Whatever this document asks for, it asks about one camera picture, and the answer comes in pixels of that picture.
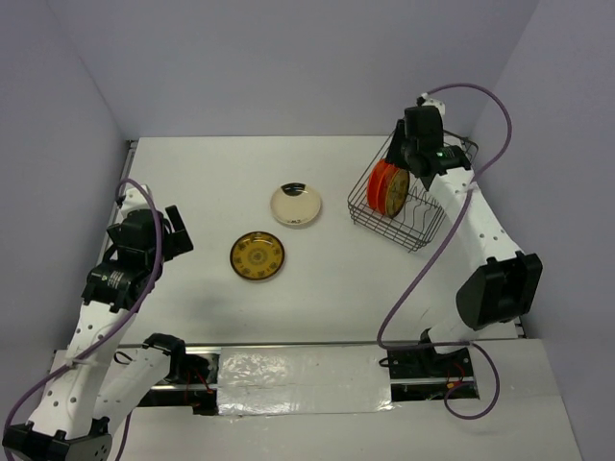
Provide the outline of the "cream plate floral print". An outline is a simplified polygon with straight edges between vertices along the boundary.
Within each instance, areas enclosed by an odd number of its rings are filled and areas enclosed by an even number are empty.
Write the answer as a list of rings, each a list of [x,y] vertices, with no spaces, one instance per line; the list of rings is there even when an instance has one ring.
[[[289,182],[272,194],[270,212],[283,226],[305,228],[313,224],[322,209],[321,194],[303,182]]]

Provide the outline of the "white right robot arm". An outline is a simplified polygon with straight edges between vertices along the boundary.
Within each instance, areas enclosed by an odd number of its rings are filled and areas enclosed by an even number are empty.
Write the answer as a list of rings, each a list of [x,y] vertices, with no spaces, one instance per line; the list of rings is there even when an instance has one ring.
[[[450,366],[451,354],[466,348],[482,330],[529,313],[543,264],[504,230],[462,149],[445,144],[439,109],[406,109],[386,159],[432,195],[469,258],[471,274],[457,289],[452,312],[421,335],[418,365],[425,374],[438,376]]]

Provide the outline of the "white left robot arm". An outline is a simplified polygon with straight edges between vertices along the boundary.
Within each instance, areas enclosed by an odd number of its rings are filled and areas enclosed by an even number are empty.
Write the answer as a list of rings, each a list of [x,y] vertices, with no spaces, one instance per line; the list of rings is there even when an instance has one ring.
[[[35,385],[44,395],[28,420],[5,424],[2,446],[10,460],[106,460],[117,428],[151,387],[187,374],[185,341],[153,333],[119,376],[105,381],[163,264],[193,249],[175,206],[165,211],[123,207],[121,216],[108,228],[111,247],[87,276],[63,364]]]

